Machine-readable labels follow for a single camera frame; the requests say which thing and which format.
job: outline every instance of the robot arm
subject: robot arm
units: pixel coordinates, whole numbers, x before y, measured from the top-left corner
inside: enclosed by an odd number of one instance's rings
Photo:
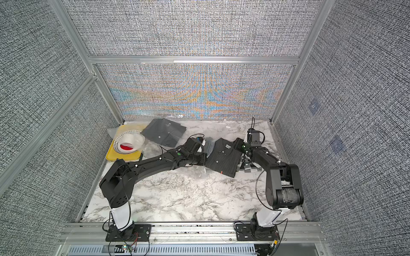
[[[303,203],[299,168],[297,165],[281,162],[267,148],[262,147],[259,133],[249,129],[248,142],[237,138],[234,147],[266,171],[266,199],[273,210],[283,207],[294,209]],[[289,185],[282,186],[281,181],[287,181]]]
[[[100,182],[102,194],[107,198],[112,218],[119,231],[132,224],[128,200],[135,183],[166,170],[174,170],[185,165],[204,165],[206,153],[203,153],[203,139],[189,138],[182,146],[167,150],[160,156],[143,161],[128,162],[119,159],[114,162]]]

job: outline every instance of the clear plastic bag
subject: clear plastic bag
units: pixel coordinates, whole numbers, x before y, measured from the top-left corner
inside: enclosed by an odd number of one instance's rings
[[[209,156],[214,149],[215,141],[218,139],[214,139],[212,137],[205,137],[205,145],[204,145],[204,152],[207,153]],[[181,167],[176,169],[176,171],[180,174],[188,176],[189,178],[196,179],[196,180],[205,180],[207,175],[210,172],[213,172],[211,169],[200,166],[200,165],[193,165],[190,167]]]
[[[126,131],[137,130],[142,131],[149,122],[125,122],[117,128],[107,129],[109,136],[115,140],[119,135]]]

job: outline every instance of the white marble tabletop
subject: white marble tabletop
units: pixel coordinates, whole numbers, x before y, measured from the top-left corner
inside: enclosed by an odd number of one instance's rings
[[[178,145],[185,143],[192,134],[203,133],[205,137],[220,137],[234,141],[244,138],[250,121],[179,121],[187,127]],[[274,155],[275,143],[267,121],[256,121],[256,130],[265,136],[264,146]],[[161,154],[161,148],[149,142],[143,149],[144,158]],[[108,162],[101,178],[112,166]],[[255,193],[256,179],[260,171],[237,172],[231,178],[215,171],[201,175],[199,167],[179,168],[150,176],[134,186],[130,198],[132,219],[136,222],[162,221],[218,221],[248,220],[263,206]],[[267,205],[264,188],[266,173],[258,181],[258,195]],[[107,199],[97,186],[81,222],[103,222],[108,219]],[[300,220],[298,208],[287,216],[289,220]]]

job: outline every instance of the metal rail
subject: metal rail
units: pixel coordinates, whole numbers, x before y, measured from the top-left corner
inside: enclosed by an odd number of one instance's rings
[[[81,39],[80,34],[78,33],[77,29],[74,26],[73,21],[71,20],[70,16],[68,15],[67,9],[65,8],[64,4],[61,0],[48,0],[50,6],[54,10],[57,18],[60,20],[61,25],[63,26],[64,30],[66,31],[68,37],[70,38],[71,42],[73,43],[75,49],[78,52],[78,55],[82,59],[82,62],[86,66],[88,72],[90,74],[97,76],[96,85],[98,90],[101,93],[101,96],[107,103],[107,106],[111,110],[112,114],[114,115],[115,119],[119,124],[124,123],[124,117],[118,108],[117,103],[115,102],[112,94],[110,93],[104,79],[101,77],[98,69],[92,65],[88,56],[89,52],[85,47],[84,42]]]
[[[228,63],[228,64],[291,64],[299,63],[299,57],[183,57],[183,56],[89,56],[97,63],[178,64],[178,63]]]
[[[214,244],[214,243],[255,243],[237,241],[233,228],[235,222],[142,222],[152,224],[150,242],[164,244]],[[107,233],[102,230],[102,222],[68,223],[58,242],[59,245],[108,244]],[[285,225],[278,225],[282,234]],[[322,229],[318,222],[289,221],[282,243],[323,243]]]

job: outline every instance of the gray fabric wall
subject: gray fabric wall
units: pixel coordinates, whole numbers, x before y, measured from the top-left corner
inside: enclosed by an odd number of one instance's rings
[[[46,0],[2,1],[0,172],[88,75]],[[0,255],[51,255],[116,127],[93,84],[0,197]]]
[[[321,0],[63,0],[91,55],[298,56]]]
[[[47,0],[0,2],[0,172],[88,72]]]
[[[276,124],[335,255],[410,254],[409,13],[337,0]]]
[[[117,126],[92,84],[0,197],[0,255],[52,254],[105,158],[107,128]]]

